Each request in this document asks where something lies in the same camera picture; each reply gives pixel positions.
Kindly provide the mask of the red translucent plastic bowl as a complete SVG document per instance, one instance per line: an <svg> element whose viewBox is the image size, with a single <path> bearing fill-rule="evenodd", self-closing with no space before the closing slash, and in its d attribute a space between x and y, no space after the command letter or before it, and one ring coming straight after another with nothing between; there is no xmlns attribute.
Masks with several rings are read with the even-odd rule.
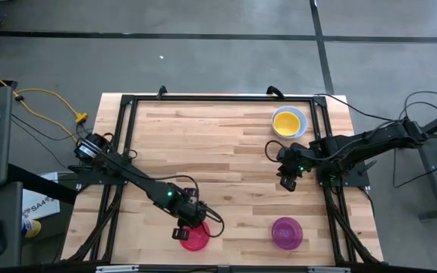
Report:
<svg viewBox="0 0 437 273"><path fill-rule="evenodd" d="M209 242L209 226L206 222L203 222L200 227L185 227L184 229L189 232L189 237L187 240L180 240L180 244L183 248L191 252L196 252L206 247Z"/></svg>

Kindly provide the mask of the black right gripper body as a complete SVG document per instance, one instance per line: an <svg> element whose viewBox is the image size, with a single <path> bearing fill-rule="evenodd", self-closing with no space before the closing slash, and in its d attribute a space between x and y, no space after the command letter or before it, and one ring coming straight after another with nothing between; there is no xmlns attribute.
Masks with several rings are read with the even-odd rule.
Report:
<svg viewBox="0 0 437 273"><path fill-rule="evenodd" d="M303 172L313 169L313 151L299 143L292 143L289 147L281 147L276 156L281 164L276 175L280 177L280 185L289 192L294 192L298 177Z"/></svg>

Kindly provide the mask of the yellow plastic bowl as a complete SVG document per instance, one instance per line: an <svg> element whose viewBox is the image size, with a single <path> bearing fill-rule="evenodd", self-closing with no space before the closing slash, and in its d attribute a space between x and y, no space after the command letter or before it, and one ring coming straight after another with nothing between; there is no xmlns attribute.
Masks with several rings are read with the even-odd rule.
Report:
<svg viewBox="0 0 437 273"><path fill-rule="evenodd" d="M282 111L273 118L272 126L279 136L291 137L300 131L301 122L294 113Z"/></svg>

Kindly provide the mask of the black diagonal bar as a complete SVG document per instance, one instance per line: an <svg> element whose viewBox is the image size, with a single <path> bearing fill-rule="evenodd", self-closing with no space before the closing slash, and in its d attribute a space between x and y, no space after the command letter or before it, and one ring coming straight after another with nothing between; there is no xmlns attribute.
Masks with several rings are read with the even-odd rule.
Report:
<svg viewBox="0 0 437 273"><path fill-rule="evenodd" d="M58 201L73 205L77 191L47 180L16 165L8 165L7 182L21 182L25 190L30 190Z"/></svg>

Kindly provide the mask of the silver aluminium extrusion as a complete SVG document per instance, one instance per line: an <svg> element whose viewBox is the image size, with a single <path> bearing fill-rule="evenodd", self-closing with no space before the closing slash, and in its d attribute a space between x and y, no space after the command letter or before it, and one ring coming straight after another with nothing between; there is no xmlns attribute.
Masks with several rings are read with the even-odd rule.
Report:
<svg viewBox="0 0 437 273"><path fill-rule="evenodd" d="M139 265L107 265L98 266L95 273L137 273Z"/></svg>
<svg viewBox="0 0 437 273"><path fill-rule="evenodd" d="M307 273L351 273L349 268L342 267L309 267Z"/></svg>

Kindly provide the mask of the yellow round item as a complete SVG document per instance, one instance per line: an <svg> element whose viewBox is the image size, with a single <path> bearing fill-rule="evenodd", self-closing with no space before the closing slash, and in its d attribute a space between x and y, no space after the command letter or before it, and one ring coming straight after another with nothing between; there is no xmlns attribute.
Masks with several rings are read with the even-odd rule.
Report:
<svg viewBox="0 0 437 273"><path fill-rule="evenodd" d="M33 219L22 219L21 233L24 238L34 238L37 237L41 231L41 223Z"/></svg>

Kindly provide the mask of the purple translucent plastic bowl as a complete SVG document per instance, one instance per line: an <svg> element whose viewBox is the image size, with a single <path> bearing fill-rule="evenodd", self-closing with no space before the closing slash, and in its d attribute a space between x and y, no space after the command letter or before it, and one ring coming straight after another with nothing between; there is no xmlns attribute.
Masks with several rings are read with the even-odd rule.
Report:
<svg viewBox="0 0 437 273"><path fill-rule="evenodd" d="M293 218L278 218L272 225L272 241L281 249L294 250L303 242L303 228Z"/></svg>

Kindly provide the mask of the white printed paper sheet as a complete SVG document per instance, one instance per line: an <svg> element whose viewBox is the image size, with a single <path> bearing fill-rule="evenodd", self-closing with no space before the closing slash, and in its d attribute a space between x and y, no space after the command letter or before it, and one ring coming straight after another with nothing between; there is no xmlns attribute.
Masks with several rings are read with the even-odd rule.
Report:
<svg viewBox="0 0 437 273"><path fill-rule="evenodd" d="M37 220L60 212L57 199L23 189L22 219Z"/></svg>

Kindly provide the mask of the large black clamp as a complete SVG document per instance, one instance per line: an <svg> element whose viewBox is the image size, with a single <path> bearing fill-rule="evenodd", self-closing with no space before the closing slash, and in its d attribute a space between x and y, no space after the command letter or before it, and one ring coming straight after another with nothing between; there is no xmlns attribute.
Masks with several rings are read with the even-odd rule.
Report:
<svg viewBox="0 0 437 273"><path fill-rule="evenodd" d="M275 86L269 86L266 90L266 95L273 99L285 99L285 95Z"/></svg>

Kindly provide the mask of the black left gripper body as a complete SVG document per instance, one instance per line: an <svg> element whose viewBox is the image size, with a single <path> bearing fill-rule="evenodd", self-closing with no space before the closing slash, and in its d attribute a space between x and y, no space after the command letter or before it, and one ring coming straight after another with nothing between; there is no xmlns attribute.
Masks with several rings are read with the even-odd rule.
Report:
<svg viewBox="0 0 437 273"><path fill-rule="evenodd" d="M171 215L178 222L173 230L171 238L174 240L188 240L190 231L186 229L198 228L206 217L206 206L198 196L177 196L171 203Z"/></svg>

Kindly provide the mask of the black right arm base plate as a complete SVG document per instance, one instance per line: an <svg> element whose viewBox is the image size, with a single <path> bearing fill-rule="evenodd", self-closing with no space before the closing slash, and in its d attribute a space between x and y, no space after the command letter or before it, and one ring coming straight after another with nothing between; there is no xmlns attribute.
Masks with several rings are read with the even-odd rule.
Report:
<svg viewBox="0 0 437 273"><path fill-rule="evenodd" d="M316 168L316 177L321 187L366 187L368 168L365 162L321 165Z"/></svg>

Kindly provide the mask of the white bowl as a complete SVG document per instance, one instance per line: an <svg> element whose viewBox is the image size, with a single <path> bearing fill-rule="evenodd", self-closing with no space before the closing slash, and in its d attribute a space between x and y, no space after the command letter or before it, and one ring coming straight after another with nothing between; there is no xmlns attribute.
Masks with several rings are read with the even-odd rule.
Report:
<svg viewBox="0 0 437 273"><path fill-rule="evenodd" d="M301 137L302 135L304 135L305 133L306 133L306 131L307 131L307 128L308 128L308 120L307 120L307 117L306 117L306 115L299 109L299 108L295 108L295 107L293 107L293 106L282 106L282 107L280 107L280 108L278 108L278 109L276 109L275 111L274 111L274 113L272 114L272 121L273 121L273 118L279 113L279 112L282 112L282 111L289 111L289 112L292 112L292 113L294 113L296 116L298 116L299 117L299 119L300 119L300 122L301 122L301 127L300 127L300 131L297 133L297 134L295 134L295 135L293 135L293 136L279 136L276 132L275 132L275 130L273 129L273 126L272 126L272 129L273 129L273 131L275 132L275 134L279 137L279 138L282 138L282 139L285 139L285 140L293 140L293 139L297 139L298 137Z"/></svg>

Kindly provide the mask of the black metal table frame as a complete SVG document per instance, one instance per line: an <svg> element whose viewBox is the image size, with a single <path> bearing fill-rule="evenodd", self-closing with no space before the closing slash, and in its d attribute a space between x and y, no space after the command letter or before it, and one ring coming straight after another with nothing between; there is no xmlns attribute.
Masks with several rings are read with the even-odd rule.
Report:
<svg viewBox="0 0 437 273"><path fill-rule="evenodd" d="M102 96L96 133L122 131L118 145L129 147L134 165L152 177L181 187L198 186L200 197L223 217L208 221L212 238L191 252L171 238L177 222L157 209L133 185L122 191L118 220L104 232L102 249L115 264L156 265L333 265L335 252L348 259L351 245L342 231L331 232L324 191L314 172L305 173L294 192L280 186L275 154L283 140L272 129L282 106L299 108L308 128L299 142L329 133L354 132L345 97L320 99L289 95L176 95L161 99L135 95L131 105L120 93ZM303 242L294 250L277 247L272 225L297 220Z"/></svg>

